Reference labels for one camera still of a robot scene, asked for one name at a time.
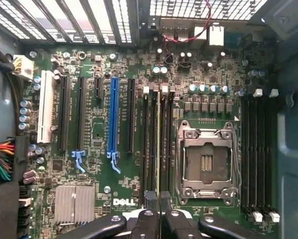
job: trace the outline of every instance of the green circuit board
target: green circuit board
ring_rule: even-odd
[[[227,122],[234,125],[237,141],[241,141],[241,103],[235,92],[240,89],[246,90],[247,85],[256,84],[255,82],[264,81],[254,78],[248,81],[248,72],[252,69],[265,69],[268,64],[274,62],[275,49],[264,44],[255,45],[249,48],[225,47],[226,55],[218,59],[219,50],[205,49],[193,52],[190,59],[192,64],[189,69],[180,69],[177,63],[177,56],[184,49],[172,49],[175,60],[171,64],[166,64],[164,56],[156,58],[156,48],[125,50],[116,47],[100,46],[77,46],[58,47],[49,49],[36,49],[38,58],[35,59],[35,72],[40,76],[42,70],[53,71],[55,67],[50,59],[55,57],[63,66],[63,75],[70,81],[69,97],[69,118],[68,118],[68,137],[67,148],[65,151],[58,150],[59,135],[53,132],[51,143],[44,144],[46,147],[45,161],[38,164],[36,156],[31,158],[29,169],[34,169],[39,179],[32,186],[32,223],[30,235],[32,239],[55,238],[58,234],[63,234],[69,230],[81,226],[80,223],[56,222],[55,219],[55,191],[59,186],[88,186],[95,189],[94,217],[98,218],[106,214],[121,215],[142,207],[142,177],[141,160],[143,159],[144,141],[144,98],[143,89],[145,86],[152,88],[160,85],[173,87],[173,104],[171,116],[171,162],[169,165],[168,187],[172,196],[172,203],[175,209],[183,209],[190,212],[194,219],[198,219],[203,214],[220,215],[232,222],[240,224],[246,228],[255,230],[261,234],[268,235],[269,238],[278,238],[278,226],[271,222],[248,222],[240,209],[240,199],[235,197],[230,206],[225,205],[222,199],[189,199],[182,205],[177,197],[175,188],[175,155],[176,155],[176,136],[177,129],[183,120],[187,120],[191,127],[204,129],[221,129]],[[63,53],[70,53],[69,59],[63,58]],[[79,54],[86,53],[86,59],[80,60]],[[115,54],[115,59],[110,59],[110,54]],[[248,66],[243,66],[242,61],[249,60]],[[203,69],[203,64],[212,62],[213,67],[208,71]],[[165,75],[155,76],[152,73],[153,67],[166,66],[168,72]],[[120,79],[119,86],[119,109],[118,109],[118,167],[121,174],[112,169],[111,160],[107,158],[107,144],[109,138],[109,109],[111,77]],[[79,77],[86,81],[85,108],[80,112],[84,114],[83,124],[83,167],[86,170],[82,173],[76,167],[75,158],[72,151],[77,149],[77,134],[79,126],[78,108],[79,99]],[[102,84],[101,99],[95,98],[95,77],[100,77]],[[128,79],[135,79],[135,111],[134,111],[134,143],[133,152],[126,152],[127,135],[129,129],[128,122]],[[226,85],[229,92],[221,95],[206,93],[200,95],[198,92],[190,92],[189,86],[203,84],[207,87],[217,86],[218,90]],[[54,83],[52,124],[59,124],[59,107],[61,101],[61,87]],[[24,99],[33,102],[34,107],[31,113],[31,129],[29,134],[35,135],[37,131],[39,92],[33,89],[33,83],[27,83]],[[149,94],[149,118],[148,139],[160,131],[152,129],[153,121],[159,120],[165,115],[156,115],[152,110],[154,97]],[[201,104],[209,104],[209,108],[203,112]],[[216,112],[210,111],[210,104],[217,107]],[[161,105],[156,103],[157,111],[162,111]],[[272,171],[272,178],[275,178],[275,171]],[[156,183],[157,173],[154,173],[153,184]],[[105,187],[110,187],[110,192],[105,192]],[[159,187],[165,189],[162,180]],[[276,206],[275,184],[273,183],[273,206]]]

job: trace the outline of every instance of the chipset heatsink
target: chipset heatsink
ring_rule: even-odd
[[[83,224],[95,219],[95,187],[58,186],[54,223]]]
[[[180,122],[176,141],[176,191],[190,198],[223,199],[232,205],[240,187],[237,139],[233,124],[222,129],[192,128]]]

